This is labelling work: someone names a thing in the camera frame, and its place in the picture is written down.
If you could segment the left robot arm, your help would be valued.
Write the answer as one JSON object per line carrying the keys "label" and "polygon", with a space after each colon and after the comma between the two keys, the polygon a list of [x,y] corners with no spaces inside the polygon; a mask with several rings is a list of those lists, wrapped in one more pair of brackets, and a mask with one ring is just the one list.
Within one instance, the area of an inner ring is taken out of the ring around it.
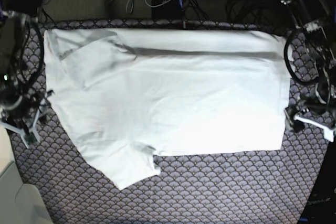
{"label": "left robot arm", "polygon": [[[293,132],[304,130],[306,124],[318,127],[323,137],[335,140],[335,124],[326,126],[304,115],[329,114],[335,119],[335,22],[332,21],[331,8],[326,0],[281,0],[288,8],[295,29],[289,35],[285,48],[284,60],[292,80],[302,86],[313,86],[312,95],[302,97],[293,105],[285,108],[286,127]],[[310,80],[300,79],[289,61],[289,46],[294,38],[303,34],[307,42],[307,53],[314,53],[314,66],[317,76]]]}

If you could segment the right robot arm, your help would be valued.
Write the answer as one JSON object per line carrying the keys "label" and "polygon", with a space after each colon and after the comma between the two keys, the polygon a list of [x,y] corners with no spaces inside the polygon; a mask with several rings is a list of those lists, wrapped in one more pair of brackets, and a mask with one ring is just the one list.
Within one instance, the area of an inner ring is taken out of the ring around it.
{"label": "right robot arm", "polygon": [[[1,0],[1,126],[18,134],[30,147],[40,141],[36,126],[50,108],[50,92],[34,83],[44,64],[44,42],[38,26],[45,0]],[[36,69],[25,76],[25,47],[34,31],[39,45]]]}

